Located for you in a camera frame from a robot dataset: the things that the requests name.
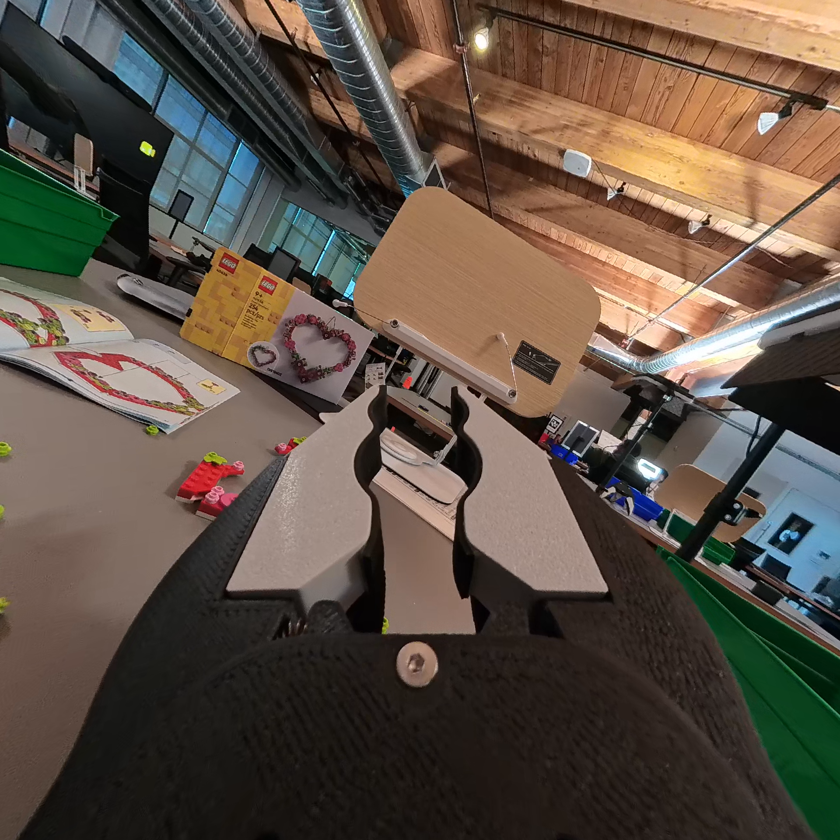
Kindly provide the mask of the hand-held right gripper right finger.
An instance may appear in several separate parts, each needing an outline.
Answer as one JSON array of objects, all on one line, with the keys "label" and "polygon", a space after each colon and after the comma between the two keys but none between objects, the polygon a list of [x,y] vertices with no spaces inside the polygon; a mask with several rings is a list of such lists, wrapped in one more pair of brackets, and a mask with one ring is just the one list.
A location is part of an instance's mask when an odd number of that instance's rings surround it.
[{"label": "hand-held right gripper right finger", "polygon": [[511,611],[550,631],[555,602],[602,602],[607,582],[550,457],[466,387],[450,398],[455,512],[453,571],[477,631]]}]

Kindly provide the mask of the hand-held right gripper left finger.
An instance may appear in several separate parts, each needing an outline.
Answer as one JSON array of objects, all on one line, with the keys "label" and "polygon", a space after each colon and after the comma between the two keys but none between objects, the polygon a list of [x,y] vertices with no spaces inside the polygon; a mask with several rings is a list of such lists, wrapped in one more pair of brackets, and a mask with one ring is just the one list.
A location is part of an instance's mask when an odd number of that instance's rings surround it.
[{"label": "hand-held right gripper left finger", "polygon": [[372,387],[294,448],[226,584],[235,599],[384,608],[379,501],[386,389]]}]

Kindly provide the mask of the yellow lego box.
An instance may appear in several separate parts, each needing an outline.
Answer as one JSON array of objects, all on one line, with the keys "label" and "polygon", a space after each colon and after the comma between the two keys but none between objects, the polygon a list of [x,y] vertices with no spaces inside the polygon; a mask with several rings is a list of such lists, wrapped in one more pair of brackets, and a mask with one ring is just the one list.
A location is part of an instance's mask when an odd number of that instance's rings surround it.
[{"label": "yellow lego box", "polygon": [[180,335],[333,404],[374,338],[364,325],[225,247],[215,249]]}]

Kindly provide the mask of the lego instruction booklet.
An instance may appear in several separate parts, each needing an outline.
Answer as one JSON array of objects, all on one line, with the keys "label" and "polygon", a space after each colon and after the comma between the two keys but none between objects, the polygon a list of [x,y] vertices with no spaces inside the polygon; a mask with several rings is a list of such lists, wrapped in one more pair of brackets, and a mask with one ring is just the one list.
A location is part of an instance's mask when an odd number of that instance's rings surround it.
[{"label": "lego instruction booklet", "polygon": [[1,279],[1,360],[170,434],[239,389],[100,307]]}]

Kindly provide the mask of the blue storage bin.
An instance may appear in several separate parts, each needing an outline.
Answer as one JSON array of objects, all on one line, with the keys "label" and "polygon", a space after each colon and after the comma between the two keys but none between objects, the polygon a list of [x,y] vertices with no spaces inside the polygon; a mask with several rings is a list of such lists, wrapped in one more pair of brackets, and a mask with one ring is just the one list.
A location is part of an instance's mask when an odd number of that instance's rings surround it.
[{"label": "blue storage bin", "polygon": [[602,498],[624,513],[646,522],[658,520],[665,510],[653,498],[621,481],[607,486]]}]

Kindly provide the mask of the white printed sheet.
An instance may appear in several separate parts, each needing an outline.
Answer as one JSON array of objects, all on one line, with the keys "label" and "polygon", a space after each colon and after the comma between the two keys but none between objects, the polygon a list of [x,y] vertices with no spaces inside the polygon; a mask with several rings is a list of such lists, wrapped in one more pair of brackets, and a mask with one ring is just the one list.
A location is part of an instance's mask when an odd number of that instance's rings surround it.
[{"label": "white printed sheet", "polygon": [[431,498],[387,467],[381,468],[374,483],[450,542],[454,540],[456,510],[460,498],[465,494],[463,490],[452,502],[443,503]]}]

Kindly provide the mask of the black lamp pole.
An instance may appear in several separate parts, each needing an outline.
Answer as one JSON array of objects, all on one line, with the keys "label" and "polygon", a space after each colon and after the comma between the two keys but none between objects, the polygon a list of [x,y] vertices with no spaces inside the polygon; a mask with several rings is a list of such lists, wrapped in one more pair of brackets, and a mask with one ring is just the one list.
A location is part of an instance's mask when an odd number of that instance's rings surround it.
[{"label": "black lamp pole", "polygon": [[767,427],[758,441],[751,446],[728,483],[707,504],[698,524],[680,544],[676,557],[687,562],[693,561],[719,524],[725,520],[731,523],[736,514],[743,513],[742,507],[738,507],[740,495],[783,434],[784,428],[777,423],[771,423]]}]

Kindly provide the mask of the wooden book stand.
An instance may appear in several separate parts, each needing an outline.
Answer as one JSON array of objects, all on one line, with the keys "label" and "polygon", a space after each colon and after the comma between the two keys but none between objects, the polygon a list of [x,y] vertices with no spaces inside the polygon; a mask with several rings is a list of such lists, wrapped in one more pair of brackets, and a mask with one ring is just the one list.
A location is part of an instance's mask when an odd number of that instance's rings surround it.
[{"label": "wooden book stand", "polygon": [[501,513],[570,527],[550,459],[493,405],[551,414],[577,371],[601,303],[571,269],[441,188],[412,194],[362,270],[353,304],[365,323],[455,380],[450,426],[472,397],[500,466]]}]

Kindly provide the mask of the white flat tray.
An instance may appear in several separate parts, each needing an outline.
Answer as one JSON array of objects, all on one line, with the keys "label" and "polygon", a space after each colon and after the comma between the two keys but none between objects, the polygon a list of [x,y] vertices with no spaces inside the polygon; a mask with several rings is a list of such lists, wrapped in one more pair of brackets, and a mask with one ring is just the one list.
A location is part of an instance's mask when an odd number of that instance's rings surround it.
[{"label": "white flat tray", "polygon": [[195,296],[183,290],[127,272],[119,274],[115,281],[123,295],[179,322],[184,322],[192,312]]}]

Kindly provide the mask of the green plastic bin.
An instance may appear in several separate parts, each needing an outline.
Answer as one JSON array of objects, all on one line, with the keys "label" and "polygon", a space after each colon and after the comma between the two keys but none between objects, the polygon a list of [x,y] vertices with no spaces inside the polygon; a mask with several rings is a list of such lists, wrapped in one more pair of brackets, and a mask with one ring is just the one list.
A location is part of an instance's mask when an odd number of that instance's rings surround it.
[{"label": "green plastic bin", "polygon": [[762,745],[818,838],[839,838],[838,656],[663,548],[747,702]]},{"label": "green plastic bin", "polygon": [[78,277],[119,216],[1,152],[1,263]]}]

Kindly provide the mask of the large dark monitor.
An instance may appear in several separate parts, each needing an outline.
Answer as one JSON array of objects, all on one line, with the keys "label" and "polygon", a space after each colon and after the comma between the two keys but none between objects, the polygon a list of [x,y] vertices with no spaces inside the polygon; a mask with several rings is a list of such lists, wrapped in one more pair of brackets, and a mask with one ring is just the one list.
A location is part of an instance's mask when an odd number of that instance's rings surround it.
[{"label": "large dark monitor", "polygon": [[1,27],[2,102],[8,117],[72,152],[76,135],[94,166],[151,189],[174,133],[151,106],[75,44],[69,49],[12,3]]}]

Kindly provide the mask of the red lego heart frame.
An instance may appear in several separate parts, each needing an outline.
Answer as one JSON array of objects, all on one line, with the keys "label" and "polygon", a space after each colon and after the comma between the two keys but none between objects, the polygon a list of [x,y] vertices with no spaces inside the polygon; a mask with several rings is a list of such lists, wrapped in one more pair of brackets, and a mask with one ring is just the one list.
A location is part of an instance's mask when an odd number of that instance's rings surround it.
[{"label": "red lego heart frame", "polygon": [[175,494],[175,500],[194,506],[198,517],[214,521],[238,498],[237,492],[224,488],[224,480],[243,476],[244,473],[245,465],[241,460],[228,462],[215,452],[207,453],[183,481]]}]

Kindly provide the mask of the silver ventilation duct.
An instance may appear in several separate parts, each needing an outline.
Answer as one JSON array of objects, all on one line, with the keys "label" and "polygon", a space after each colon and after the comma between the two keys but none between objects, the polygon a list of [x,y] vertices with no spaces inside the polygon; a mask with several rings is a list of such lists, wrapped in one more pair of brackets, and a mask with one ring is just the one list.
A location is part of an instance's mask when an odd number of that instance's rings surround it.
[{"label": "silver ventilation duct", "polygon": [[682,364],[698,362],[755,343],[773,329],[824,314],[839,303],[839,277],[834,275],[785,299],[734,320],[680,346],[649,356],[629,353],[594,333],[585,351],[636,375],[661,375]]}]

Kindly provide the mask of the silver spiral duct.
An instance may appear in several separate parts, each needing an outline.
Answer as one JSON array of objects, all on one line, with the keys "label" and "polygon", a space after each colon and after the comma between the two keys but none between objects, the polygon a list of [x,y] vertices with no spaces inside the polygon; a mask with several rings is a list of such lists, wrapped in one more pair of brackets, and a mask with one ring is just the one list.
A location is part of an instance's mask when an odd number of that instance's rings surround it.
[{"label": "silver spiral duct", "polygon": [[298,5],[402,193],[410,196],[424,186],[444,188],[435,158],[417,141],[363,2]]}]

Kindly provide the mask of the dark ventilation duct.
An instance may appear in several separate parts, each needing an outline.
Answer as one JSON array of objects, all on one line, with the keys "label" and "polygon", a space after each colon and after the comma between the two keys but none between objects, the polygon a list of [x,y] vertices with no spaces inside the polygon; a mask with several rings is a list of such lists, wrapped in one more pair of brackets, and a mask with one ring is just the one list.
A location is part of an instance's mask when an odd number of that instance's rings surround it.
[{"label": "dark ventilation duct", "polygon": [[344,163],[232,2],[143,5],[281,147],[327,203],[347,207]]}]

